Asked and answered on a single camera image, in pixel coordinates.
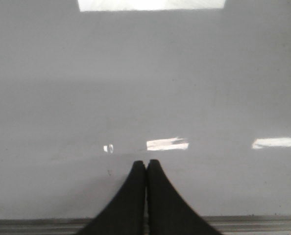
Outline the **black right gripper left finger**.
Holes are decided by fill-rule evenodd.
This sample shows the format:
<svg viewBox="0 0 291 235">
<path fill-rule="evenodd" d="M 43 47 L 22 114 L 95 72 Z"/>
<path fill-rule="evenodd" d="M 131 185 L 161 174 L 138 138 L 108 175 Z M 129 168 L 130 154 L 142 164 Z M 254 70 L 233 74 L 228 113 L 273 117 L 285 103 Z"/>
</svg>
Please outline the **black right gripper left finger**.
<svg viewBox="0 0 291 235">
<path fill-rule="evenodd" d="M 146 168 L 134 161 L 113 199 L 78 235 L 141 235 L 144 231 Z"/>
</svg>

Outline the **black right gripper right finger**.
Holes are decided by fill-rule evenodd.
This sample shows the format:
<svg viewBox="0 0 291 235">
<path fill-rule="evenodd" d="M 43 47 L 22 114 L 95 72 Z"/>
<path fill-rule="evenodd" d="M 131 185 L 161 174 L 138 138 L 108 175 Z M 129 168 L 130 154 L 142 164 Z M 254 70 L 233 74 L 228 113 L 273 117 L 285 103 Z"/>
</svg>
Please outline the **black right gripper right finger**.
<svg viewBox="0 0 291 235">
<path fill-rule="evenodd" d="M 148 224 L 151 235 L 219 235 L 181 197 L 158 160 L 147 166 Z"/>
</svg>

